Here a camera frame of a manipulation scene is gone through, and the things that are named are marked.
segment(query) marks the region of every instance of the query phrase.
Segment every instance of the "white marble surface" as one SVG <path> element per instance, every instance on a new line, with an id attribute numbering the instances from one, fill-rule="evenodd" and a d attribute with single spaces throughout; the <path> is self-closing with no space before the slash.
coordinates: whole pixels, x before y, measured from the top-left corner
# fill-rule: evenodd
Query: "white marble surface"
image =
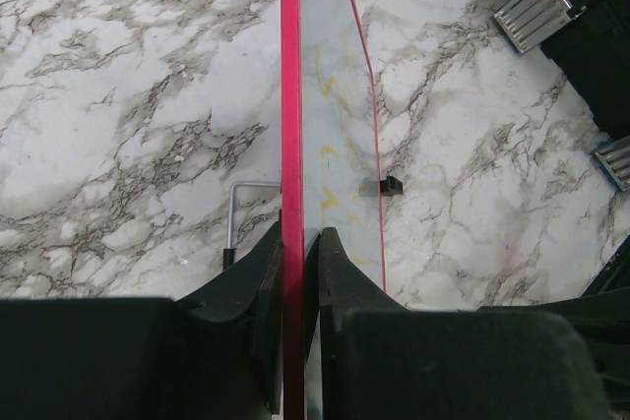
<path id="1" fill-rule="evenodd" d="M 220 270 L 227 193 L 280 178 L 280 0 L 0 0 L 0 297 Z M 245 250 L 275 191 L 240 193 Z"/>
<path id="2" fill-rule="evenodd" d="M 412 307 L 575 297 L 630 230 L 590 151 L 605 135 L 502 0 L 358 0 L 380 92 L 388 292 Z"/>
<path id="3" fill-rule="evenodd" d="M 357 0 L 380 93 L 388 291 L 420 308 L 578 295 L 630 228 L 604 138 L 501 0 Z M 184 295 L 229 184 L 280 175 L 279 0 L 0 0 L 0 297 Z M 243 193 L 240 248 L 276 215 Z"/>

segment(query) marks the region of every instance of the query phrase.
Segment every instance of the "red plastic strip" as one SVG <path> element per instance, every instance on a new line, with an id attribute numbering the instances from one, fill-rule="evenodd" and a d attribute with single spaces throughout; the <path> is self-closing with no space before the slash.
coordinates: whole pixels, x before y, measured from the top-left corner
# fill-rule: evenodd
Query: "red plastic strip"
<path id="1" fill-rule="evenodd" d="M 300 2 L 281 0 L 283 369 L 284 418 L 303 420 L 304 391 L 304 186 Z"/>

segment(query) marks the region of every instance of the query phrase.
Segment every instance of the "black device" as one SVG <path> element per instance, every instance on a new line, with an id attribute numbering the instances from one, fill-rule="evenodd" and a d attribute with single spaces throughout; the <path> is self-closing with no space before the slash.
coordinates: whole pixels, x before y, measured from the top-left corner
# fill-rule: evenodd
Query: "black device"
<path id="1" fill-rule="evenodd" d="M 282 253 L 276 223 L 178 302 L 0 302 L 3 418 L 271 419 Z M 305 284 L 307 345 L 320 315 L 326 420 L 603 420 L 630 408 L 630 289 L 412 312 L 352 263 L 335 228 L 309 253 Z"/>
<path id="2" fill-rule="evenodd" d="M 630 0 L 561 0 L 566 25 L 541 42 L 614 140 L 630 135 Z"/>

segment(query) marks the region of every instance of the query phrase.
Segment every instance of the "small black bracket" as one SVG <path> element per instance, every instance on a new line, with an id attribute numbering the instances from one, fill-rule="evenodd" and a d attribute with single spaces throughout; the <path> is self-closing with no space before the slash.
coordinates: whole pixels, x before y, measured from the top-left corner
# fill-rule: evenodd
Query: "small black bracket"
<path id="1" fill-rule="evenodd" d="M 381 196 L 401 196 L 403 193 L 403 183 L 394 176 L 387 176 L 381 181 Z"/>

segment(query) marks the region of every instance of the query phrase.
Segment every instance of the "metal bracket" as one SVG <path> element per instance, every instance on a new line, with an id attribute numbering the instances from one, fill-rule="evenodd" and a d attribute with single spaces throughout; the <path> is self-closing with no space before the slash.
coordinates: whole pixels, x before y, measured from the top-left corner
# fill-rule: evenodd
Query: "metal bracket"
<path id="1" fill-rule="evenodd" d="M 630 190 L 630 137 L 603 146 L 594 155 L 619 190 Z"/>
<path id="2" fill-rule="evenodd" d="M 234 211 L 236 208 L 236 189 L 239 187 L 280 188 L 280 182 L 265 181 L 236 181 L 229 187 L 229 201 L 227 203 L 227 236 L 223 250 L 223 270 L 234 264 L 236 249 L 234 248 Z"/>
<path id="3" fill-rule="evenodd" d="M 494 19 L 521 53 L 580 17 L 592 0 L 508 0 Z"/>

